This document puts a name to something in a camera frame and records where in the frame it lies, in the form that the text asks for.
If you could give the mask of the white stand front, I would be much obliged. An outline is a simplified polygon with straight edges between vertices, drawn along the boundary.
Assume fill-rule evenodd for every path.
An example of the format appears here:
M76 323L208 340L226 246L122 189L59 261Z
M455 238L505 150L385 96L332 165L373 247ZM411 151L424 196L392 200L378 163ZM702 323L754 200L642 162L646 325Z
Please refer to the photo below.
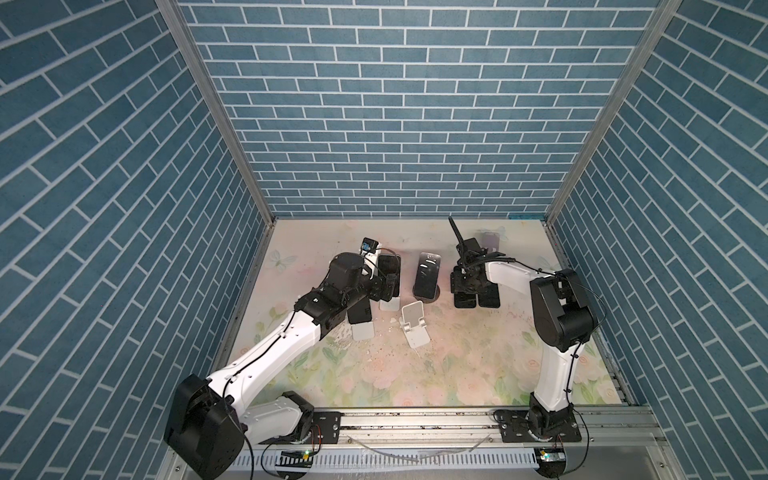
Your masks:
M412 349L418 349L430 343L422 301L415 301L402 307L400 325Z

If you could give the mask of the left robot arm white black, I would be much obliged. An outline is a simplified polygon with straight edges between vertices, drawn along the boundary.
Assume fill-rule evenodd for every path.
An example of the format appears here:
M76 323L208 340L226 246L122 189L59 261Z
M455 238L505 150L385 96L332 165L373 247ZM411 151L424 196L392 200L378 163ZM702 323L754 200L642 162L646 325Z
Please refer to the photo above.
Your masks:
M371 321L371 305L398 297L401 259L363 250L329 263L320 285L301 296L278 326L240 358L205 378L191 374L176 387L164 431L166 444L202 479L215 479L243 449L276 440L301 442L313 430L314 407L293 391L248 410L289 363L343 322Z

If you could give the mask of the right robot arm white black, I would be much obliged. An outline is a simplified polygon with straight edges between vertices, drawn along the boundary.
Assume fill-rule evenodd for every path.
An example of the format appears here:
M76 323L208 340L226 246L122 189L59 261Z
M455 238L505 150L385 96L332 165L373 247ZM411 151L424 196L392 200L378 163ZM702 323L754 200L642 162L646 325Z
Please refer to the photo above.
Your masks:
M450 289L458 309L497 309L499 289L530 295L535 331L545 344L538 383L524 419L526 434L538 441L565 439L577 429L572 390L577 361L597 329L586 288L572 269L548 273L474 239L457 237L457 265Z

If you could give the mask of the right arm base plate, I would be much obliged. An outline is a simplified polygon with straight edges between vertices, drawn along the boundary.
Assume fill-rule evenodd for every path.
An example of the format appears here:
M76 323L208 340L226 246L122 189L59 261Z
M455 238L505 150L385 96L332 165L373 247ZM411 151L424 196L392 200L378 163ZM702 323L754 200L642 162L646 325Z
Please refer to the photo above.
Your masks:
M491 413L503 443L578 443L582 434L572 407L545 412L539 407L528 410L497 409Z

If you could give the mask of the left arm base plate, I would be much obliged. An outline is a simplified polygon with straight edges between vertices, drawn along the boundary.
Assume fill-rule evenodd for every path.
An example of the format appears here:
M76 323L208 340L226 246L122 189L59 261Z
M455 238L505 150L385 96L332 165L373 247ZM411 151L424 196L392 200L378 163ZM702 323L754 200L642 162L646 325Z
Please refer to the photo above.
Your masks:
M340 411L314 411L312 414L303 414L298 424L286 435L273 436L259 442L260 445L267 445L275 442L277 444L309 444L311 439L320 435L320 439L315 439L316 443L337 444L341 430L342 413Z

